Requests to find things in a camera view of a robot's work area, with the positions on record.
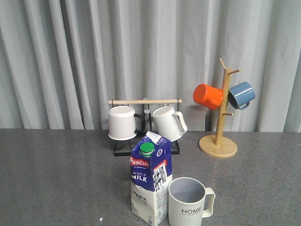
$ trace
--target blue mug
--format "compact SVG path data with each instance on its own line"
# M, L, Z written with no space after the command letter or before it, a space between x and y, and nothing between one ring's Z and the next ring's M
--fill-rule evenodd
M246 81L229 89L228 101L235 109L246 109L253 99L255 99L255 91Z

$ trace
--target milk carton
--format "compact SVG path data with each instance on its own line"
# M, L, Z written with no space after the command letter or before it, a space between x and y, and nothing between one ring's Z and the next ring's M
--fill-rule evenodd
M172 181L170 140L148 131L133 148L130 163L132 212L157 226L167 216Z

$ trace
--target mug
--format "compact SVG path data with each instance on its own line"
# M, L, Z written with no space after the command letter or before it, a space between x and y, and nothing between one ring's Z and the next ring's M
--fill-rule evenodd
M142 121L142 129L136 130L136 121L138 118ZM129 140L137 133L145 129L145 119L135 114L135 110L129 106L113 107L109 111L109 138L113 140Z
M209 195L208 209L204 210ZM168 220L171 226L201 226L213 214L215 193L193 178L177 178L168 186Z
M253 99L255 99L255 91L246 81L229 89L228 101L235 109L246 109Z
M152 118L155 121L159 135L170 139L171 142L181 138L187 131L183 114L176 112L172 106L155 110Z
M200 84L193 92L193 100L210 110L215 110L222 104L223 91L206 84Z

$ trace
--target mug rack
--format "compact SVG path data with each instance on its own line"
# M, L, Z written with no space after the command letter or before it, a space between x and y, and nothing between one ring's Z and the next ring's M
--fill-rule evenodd
M116 105L142 105L142 116L143 118L148 117L149 120L149 131L156 133L156 131L153 131L152 129L152 120L151 120L151 110L150 105L151 104L158 104L169 106L169 104L177 104L177 111L179 111L179 104L182 103L181 99L161 99L161 100L149 100L147 98L144 98L142 100L110 100L109 104L112 105L112 107L115 107ZM114 156L130 156L131 151L134 148L134 146L141 140L141 138L146 134L146 132L137 134L136 137L130 139L130 140L115 140L115 147L114 147ZM175 140L171 142L171 154L180 154L180 147L178 144L178 141Z
M202 137L198 145L199 147L208 155L216 158L229 158L236 154L237 145L234 141L224 137L223 127L225 124L226 116L233 116L233 113L227 113L228 104L228 91L230 86L231 75L240 72L240 69L232 70L225 66L223 60L220 58L222 68L224 70L223 80L222 80L222 91L223 91L223 101L219 107L219 114L216 125L216 134L208 135Z

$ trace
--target wooden pole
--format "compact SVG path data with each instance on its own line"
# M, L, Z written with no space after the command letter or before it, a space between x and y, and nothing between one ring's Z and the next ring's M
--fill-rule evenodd
M231 74L229 74L232 71L231 68L224 68L224 76L222 80L222 92L223 92L223 100L222 104L219 108L218 112L218 119L217 119L217 126L216 126L216 135L215 135L215 145L220 145L222 141L222 132L223 132L223 127L225 124L225 117L224 115L226 113L226 108L227 108L227 101L228 101L228 90L230 86L230 79L231 79Z

